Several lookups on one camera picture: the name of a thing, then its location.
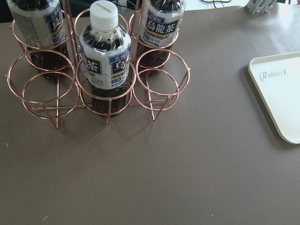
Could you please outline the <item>cream rabbit tray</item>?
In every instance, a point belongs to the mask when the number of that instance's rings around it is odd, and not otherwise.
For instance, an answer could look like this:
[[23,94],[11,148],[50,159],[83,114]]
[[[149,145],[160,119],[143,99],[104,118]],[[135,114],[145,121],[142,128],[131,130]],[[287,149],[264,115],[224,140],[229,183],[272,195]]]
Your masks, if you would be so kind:
[[250,77],[283,140],[300,143],[300,53],[257,57]]

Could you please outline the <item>tea bottle two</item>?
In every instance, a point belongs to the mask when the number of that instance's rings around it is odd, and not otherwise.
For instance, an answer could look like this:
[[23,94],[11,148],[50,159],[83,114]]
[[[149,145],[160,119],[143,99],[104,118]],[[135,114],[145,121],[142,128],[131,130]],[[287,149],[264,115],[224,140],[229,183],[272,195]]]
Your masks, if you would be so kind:
[[118,9],[108,0],[90,6],[90,24],[79,38],[84,74],[94,97],[91,108],[111,117],[126,104],[131,38],[119,24]]

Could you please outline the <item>tea bottle one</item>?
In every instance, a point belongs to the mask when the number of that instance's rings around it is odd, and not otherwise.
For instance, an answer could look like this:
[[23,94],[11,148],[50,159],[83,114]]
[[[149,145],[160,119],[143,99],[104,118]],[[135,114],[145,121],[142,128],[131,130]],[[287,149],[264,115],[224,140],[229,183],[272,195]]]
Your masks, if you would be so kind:
[[137,57],[151,48],[171,49],[186,6],[185,0],[145,0]]

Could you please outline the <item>tea bottle three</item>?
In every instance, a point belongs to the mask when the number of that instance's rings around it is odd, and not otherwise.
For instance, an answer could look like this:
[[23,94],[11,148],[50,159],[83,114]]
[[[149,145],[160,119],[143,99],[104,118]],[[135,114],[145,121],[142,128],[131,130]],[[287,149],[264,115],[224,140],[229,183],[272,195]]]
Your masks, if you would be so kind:
[[[59,0],[8,0],[7,5],[29,51],[35,47],[52,48],[68,56],[67,45],[63,43],[66,32]],[[68,62],[56,53],[31,53],[30,59],[39,73],[68,72]]]

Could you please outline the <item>aluminium frame post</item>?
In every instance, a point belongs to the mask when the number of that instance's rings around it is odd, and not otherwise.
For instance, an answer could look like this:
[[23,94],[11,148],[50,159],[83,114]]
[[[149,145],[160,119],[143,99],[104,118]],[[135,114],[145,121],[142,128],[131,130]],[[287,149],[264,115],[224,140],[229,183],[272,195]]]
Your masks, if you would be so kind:
[[276,2],[277,0],[250,0],[245,10],[252,15],[268,14]]

